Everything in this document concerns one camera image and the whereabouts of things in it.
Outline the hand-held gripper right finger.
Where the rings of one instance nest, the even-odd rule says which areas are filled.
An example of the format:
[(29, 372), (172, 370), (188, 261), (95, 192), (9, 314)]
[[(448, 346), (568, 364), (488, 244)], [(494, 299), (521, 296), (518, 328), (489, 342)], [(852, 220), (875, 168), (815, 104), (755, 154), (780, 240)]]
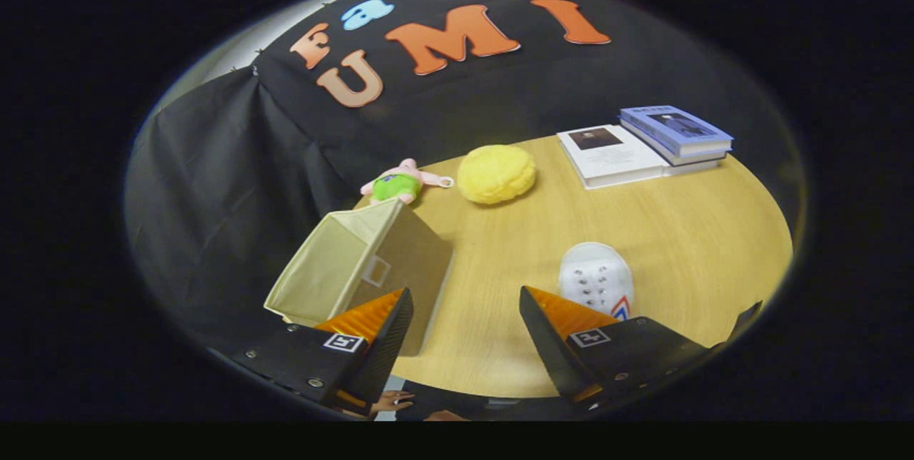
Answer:
[(624, 405), (660, 389), (712, 349), (646, 316), (617, 320), (522, 286), (519, 311), (553, 385), (571, 405)]

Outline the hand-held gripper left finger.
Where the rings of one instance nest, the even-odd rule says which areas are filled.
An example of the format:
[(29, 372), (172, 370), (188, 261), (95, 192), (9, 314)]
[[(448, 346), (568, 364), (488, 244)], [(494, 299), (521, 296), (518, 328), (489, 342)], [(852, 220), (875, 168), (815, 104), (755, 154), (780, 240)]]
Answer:
[(228, 358), (233, 368), (323, 410), (366, 416), (382, 395), (414, 313), (409, 288), (317, 324), (287, 324)]

